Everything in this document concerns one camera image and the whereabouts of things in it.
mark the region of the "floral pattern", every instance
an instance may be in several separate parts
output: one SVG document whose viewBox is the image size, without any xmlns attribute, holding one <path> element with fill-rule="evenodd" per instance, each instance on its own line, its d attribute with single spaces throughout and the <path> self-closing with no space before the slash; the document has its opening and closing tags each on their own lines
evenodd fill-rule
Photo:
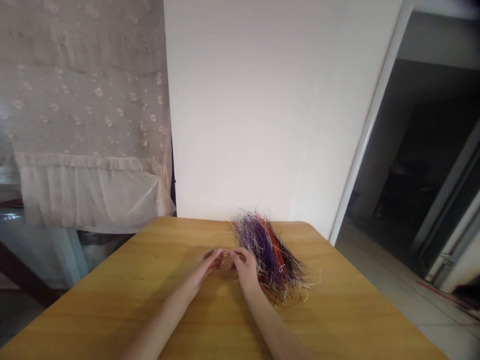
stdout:
<svg viewBox="0 0 480 360">
<path fill-rule="evenodd" d="M 163 15 L 156 13 L 163 8 L 159 1 L 0 2 L 4 29 L 15 31 L 16 24 L 22 24 L 25 7 L 39 29 L 38 37 L 19 40 L 12 54 L 0 51 L 0 119 L 15 149 L 63 157 L 154 159 L 160 167 L 169 167 L 167 62 L 159 30 Z M 4 16 L 10 14 L 4 7 L 18 12 L 19 18 Z M 78 37 L 71 36 L 73 31 Z M 30 54 L 33 48 L 40 49 L 40 55 Z M 59 57 L 60 48 L 65 53 Z M 106 49 L 110 53 L 104 56 Z M 18 63 L 22 57 L 25 61 Z"/>
</svg>

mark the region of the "bundle of strands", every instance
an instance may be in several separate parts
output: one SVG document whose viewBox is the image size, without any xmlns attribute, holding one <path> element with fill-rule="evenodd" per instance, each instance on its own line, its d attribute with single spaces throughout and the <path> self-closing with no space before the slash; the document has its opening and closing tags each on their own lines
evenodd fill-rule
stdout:
<svg viewBox="0 0 480 360">
<path fill-rule="evenodd" d="M 307 267 L 282 243 L 268 218 L 243 210 L 233 227 L 239 246 L 255 256 L 258 282 L 270 301 L 284 303 L 294 292 L 301 296 L 301 289 L 310 290 Z"/>
</svg>

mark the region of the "sheer curtain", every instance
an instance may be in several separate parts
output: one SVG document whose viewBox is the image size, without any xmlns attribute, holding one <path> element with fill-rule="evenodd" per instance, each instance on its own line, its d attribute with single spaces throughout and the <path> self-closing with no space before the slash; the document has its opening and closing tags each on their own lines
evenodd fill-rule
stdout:
<svg viewBox="0 0 480 360">
<path fill-rule="evenodd" d="M 27 220 L 115 234 L 172 213 L 163 2 L 0 0 L 0 22 Z"/>
</svg>

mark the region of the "white wall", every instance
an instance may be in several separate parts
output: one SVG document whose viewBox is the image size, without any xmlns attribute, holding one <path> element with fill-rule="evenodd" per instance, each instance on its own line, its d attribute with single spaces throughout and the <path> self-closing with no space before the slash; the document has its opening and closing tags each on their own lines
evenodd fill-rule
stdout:
<svg viewBox="0 0 480 360">
<path fill-rule="evenodd" d="M 165 0 L 178 216 L 328 237 L 401 0 Z"/>
<path fill-rule="evenodd" d="M 457 286 L 467 285 L 470 281 L 480 276 L 480 231 L 465 249 L 458 262 L 448 274 L 440 290 L 452 293 Z"/>
<path fill-rule="evenodd" d="M 397 59 L 480 70 L 480 22 L 414 11 Z"/>
</svg>

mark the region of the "door frame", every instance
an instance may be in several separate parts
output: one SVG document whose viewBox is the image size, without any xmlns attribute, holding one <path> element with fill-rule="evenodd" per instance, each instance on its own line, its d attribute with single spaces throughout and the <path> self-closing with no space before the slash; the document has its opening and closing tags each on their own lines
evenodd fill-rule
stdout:
<svg viewBox="0 0 480 360">
<path fill-rule="evenodd" d="M 398 13 L 398 18 L 393 29 L 393 33 L 390 39 L 390 44 L 388 46 L 385 59 L 383 61 L 383 66 L 381 68 L 380 76 L 376 84 L 375 92 L 373 93 L 373 98 L 370 103 L 370 108 L 368 109 L 368 114 L 366 116 L 365 125 L 360 136 L 358 147 L 356 149 L 355 157 L 353 158 L 353 163 L 348 174 L 348 179 L 343 190 L 343 194 L 338 206 L 338 210 L 333 222 L 333 226 L 328 237 L 330 244 L 335 246 L 337 242 L 337 237 L 340 232 L 340 228 L 344 221 L 345 213 L 347 211 L 347 205 L 349 204 L 350 197 L 352 195 L 355 181 L 359 174 L 360 166 L 365 156 L 365 151 L 367 145 L 370 141 L 370 136 L 372 135 L 372 130 L 379 113 L 380 105 L 384 98 L 385 90 L 392 73 L 392 69 L 397 59 L 397 54 L 399 52 L 402 39 L 407 29 L 408 22 L 412 12 L 420 11 L 423 13 L 436 14 L 441 16 L 451 16 L 459 19 L 476 19 L 476 11 L 468 6 L 460 5 L 456 1 L 447 1 L 447 2 L 436 2 L 431 0 L 403 0 L 400 11 Z"/>
<path fill-rule="evenodd" d="M 377 115 L 379 113 L 380 105 L 384 98 L 385 89 L 390 79 L 392 69 L 394 68 L 395 60 L 397 59 L 397 54 L 400 49 L 400 44 L 404 38 L 405 30 L 407 29 L 407 24 L 409 23 L 410 15 L 415 7 L 415 0 L 404 0 L 400 12 L 398 13 L 398 18 L 396 20 L 395 28 L 390 39 L 390 45 L 386 51 L 385 60 L 383 61 L 383 66 L 381 68 L 380 76 L 376 84 L 375 92 L 373 93 L 373 98 L 370 103 L 370 108 L 368 109 L 368 114 L 366 116 L 365 125 L 361 132 L 360 141 L 356 149 L 355 157 L 353 158 L 353 163 L 350 168 L 350 173 L 348 174 L 348 179 L 346 181 L 345 188 L 343 190 L 343 195 L 341 197 L 340 205 L 336 213 L 335 221 L 333 222 L 333 227 L 328 237 L 330 244 L 335 246 L 337 242 L 337 237 L 339 236 L 340 228 L 344 221 L 345 212 L 347 211 L 347 205 L 350 201 L 350 196 L 354 190 L 355 181 L 359 175 L 360 166 L 364 159 L 365 151 L 372 135 L 372 130 L 377 120 Z"/>
</svg>

